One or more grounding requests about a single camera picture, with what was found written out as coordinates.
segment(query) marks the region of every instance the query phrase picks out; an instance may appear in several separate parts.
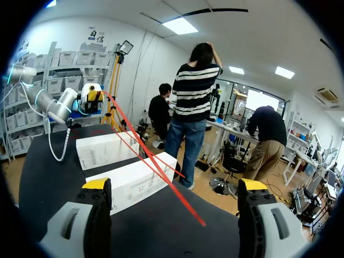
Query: striped shirt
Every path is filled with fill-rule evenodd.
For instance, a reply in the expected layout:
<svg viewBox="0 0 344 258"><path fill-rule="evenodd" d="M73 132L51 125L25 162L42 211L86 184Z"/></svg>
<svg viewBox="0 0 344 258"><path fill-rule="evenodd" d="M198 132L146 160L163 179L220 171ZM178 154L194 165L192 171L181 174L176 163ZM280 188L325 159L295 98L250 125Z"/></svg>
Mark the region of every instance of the striped shirt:
<svg viewBox="0 0 344 258"><path fill-rule="evenodd" d="M202 69L183 64L172 88L172 93L177 96L173 118L183 122L198 122L208 118L211 87L222 72L217 64Z"/></svg>

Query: woman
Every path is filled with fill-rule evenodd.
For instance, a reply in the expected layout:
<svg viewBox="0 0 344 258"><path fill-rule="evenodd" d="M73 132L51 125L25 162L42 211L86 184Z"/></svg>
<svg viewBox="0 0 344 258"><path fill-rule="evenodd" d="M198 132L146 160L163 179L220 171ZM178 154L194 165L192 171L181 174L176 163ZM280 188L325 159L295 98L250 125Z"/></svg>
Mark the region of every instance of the woman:
<svg viewBox="0 0 344 258"><path fill-rule="evenodd" d="M210 90L222 65L211 43L198 44L192 51L189 63L183 64L176 76L172 93L177 105L167 134L165 152L177 157L185 136L185 153L179 182L192 190L194 172L202 147L206 119L210 115Z"/></svg>

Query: black shirt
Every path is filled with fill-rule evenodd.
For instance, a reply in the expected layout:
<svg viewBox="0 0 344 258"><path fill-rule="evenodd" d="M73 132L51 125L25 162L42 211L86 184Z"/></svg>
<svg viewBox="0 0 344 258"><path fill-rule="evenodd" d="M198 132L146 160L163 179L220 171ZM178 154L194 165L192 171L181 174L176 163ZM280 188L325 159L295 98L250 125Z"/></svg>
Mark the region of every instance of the black shirt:
<svg viewBox="0 0 344 258"><path fill-rule="evenodd" d="M247 131L253 135L258 126L259 141L275 140L286 145L286 130L282 117L273 108L262 106L249 119Z"/></svg>
<svg viewBox="0 0 344 258"><path fill-rule="evenodd" d="M155 122L160 124L169 124L171 116L168 112L170 109L164 97L157 95L150 101L148 116Z"/></svg>
<svg viewBox="0 0 344 258"><path fill-rule="evenodd" d="M183 64L174 81L172 93L177 95L173 118L183 122L198 122L210 115L210 91L222 68L217 64L191 67Z"/></svg>

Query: blue jeans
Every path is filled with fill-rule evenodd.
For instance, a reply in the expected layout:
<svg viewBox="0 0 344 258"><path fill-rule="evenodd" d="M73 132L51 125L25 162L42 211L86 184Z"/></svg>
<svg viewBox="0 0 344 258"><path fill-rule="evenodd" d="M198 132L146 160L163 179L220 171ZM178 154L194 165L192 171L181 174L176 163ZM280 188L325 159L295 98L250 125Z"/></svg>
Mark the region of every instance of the blue jeans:
<svg viewBox="0 0 344 258"><path fill-rule="evenodd" d="M181 171L185 178L180 177L179 182L187 188L194 182L195 164L202 147L205 124L206 120L186 123L173 119L168 130L165 152L175 158L177 158L179 146L185 135L185 153Z"/></svg>

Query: black table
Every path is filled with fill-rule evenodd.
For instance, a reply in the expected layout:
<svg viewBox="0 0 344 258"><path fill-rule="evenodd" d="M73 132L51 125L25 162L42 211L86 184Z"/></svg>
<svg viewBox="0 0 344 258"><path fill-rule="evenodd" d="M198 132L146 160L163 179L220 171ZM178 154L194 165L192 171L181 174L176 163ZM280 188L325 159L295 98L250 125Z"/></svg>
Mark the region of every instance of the black table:
<svg viewBox="0 0 344 258"><path fill-rule="evenodd" d="M20 179L19 210L34 238L40 241L47 222L65 202L73 200L85 178L135 162L133 158L83 171L77 157L76 139L113 133L109 125L71 131L66 156L57 162L47 135L36 137L27 153ZM66 132L51 134L53 149L60 156ZM199 222L186 210L169 187L111 216L113 257L238 257L238 219L204 201L174 182L192 207L205 220Z"/></svg>

